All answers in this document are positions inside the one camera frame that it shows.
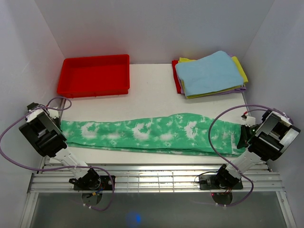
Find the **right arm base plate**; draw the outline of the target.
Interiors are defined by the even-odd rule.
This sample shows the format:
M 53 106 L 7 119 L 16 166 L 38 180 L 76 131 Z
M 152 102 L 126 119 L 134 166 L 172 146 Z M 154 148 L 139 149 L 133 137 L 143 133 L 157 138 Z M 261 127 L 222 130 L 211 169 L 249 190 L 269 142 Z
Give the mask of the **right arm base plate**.
M 228 183 L 220 183 L 215 174 L 203 174 L 195 178 L 195 183 L 199 184 L 201 190 L 242 190 L 243 184 L 239 180 L 236 185 L 232 186 Z

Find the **green tie-dye trousers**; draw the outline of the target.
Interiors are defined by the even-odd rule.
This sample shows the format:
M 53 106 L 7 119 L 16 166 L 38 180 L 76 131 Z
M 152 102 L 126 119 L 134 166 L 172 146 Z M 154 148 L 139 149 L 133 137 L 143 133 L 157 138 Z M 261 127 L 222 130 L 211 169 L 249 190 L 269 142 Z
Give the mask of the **green tie-dye trousers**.
M 191 113 L 118 122 L 62 121 L 61 129 L 70 147 L 225 157 L 245 151 L 237 149 L 240 124 Z

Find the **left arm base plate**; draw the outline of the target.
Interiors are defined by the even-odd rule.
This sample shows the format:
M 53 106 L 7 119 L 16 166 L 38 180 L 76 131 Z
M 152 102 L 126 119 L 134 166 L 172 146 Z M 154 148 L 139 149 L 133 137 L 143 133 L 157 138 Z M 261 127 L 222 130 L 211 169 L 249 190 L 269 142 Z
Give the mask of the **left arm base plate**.
M 69 179 L 69 183 L 73 184 L 73 190 L 88 190 L 88 191 L 97 191 L 97 190 L 113 190 L 112 183 L 115 184 L 116 176 L 112 175 L 112 180 L 109 176 L 102 175 L 99 177 L 99 180 L 92 186 L 87 187 L 79 187 L 76 183 L 77 180 L 75 178 Z

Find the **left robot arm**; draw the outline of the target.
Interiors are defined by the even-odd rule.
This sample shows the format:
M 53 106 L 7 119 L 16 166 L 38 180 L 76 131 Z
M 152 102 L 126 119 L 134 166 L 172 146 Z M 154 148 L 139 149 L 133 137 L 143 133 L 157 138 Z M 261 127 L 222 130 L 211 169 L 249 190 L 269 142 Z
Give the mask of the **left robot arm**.
M 68 169 L 74 175 L 69 182 L 74 184 L 74 187 L 81 190 L 99 189 L 101 179 L 97 172 L 68 149 L 67 139 L 60 129 L 58 111 L 47 111 L 38 103 L 29 104 L 27 110 L 30 113 L 19 130 L 36 152 L 69 166 Z

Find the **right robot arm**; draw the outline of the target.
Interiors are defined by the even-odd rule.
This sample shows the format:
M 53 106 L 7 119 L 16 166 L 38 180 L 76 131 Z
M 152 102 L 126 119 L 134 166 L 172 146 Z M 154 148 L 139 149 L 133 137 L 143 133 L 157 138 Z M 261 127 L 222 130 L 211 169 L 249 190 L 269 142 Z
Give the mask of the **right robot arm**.
M 220 167 L 214 182 L 221 189 L 234 188 L 241 182 L 242 174 L 252 166 L 268 160 L 277 160 L 300 134 L 301 130 L 276 111 L 266 111 L 262 123 L 241 126 L 237 148 L 246 150 L 234 161 Z

